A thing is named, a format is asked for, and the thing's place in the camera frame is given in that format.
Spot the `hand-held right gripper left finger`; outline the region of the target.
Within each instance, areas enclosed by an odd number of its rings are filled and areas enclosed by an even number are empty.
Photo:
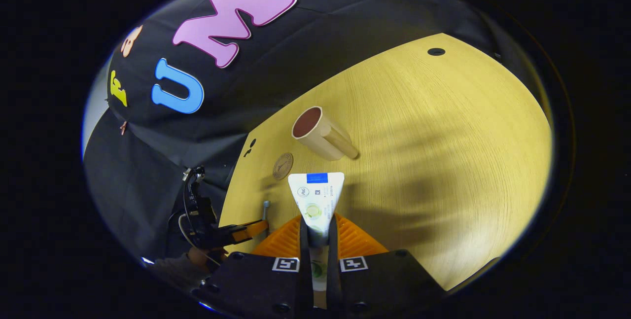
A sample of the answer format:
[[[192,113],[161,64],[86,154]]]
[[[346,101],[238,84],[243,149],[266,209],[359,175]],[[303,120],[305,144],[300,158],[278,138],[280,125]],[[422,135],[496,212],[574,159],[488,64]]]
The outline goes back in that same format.
[[[232,252],[192,295],[227,316],[309,316],[313,276],[302,216],[273,232],[256,251]]]

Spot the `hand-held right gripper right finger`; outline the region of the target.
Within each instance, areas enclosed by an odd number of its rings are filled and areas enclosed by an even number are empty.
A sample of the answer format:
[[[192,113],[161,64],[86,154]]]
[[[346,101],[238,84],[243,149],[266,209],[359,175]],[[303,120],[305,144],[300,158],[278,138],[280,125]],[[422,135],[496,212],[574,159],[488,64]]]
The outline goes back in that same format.
[[[389,251],[351,220],[330,222],[326,289],[333,316],[415,316],[444,289],[406,249]]]

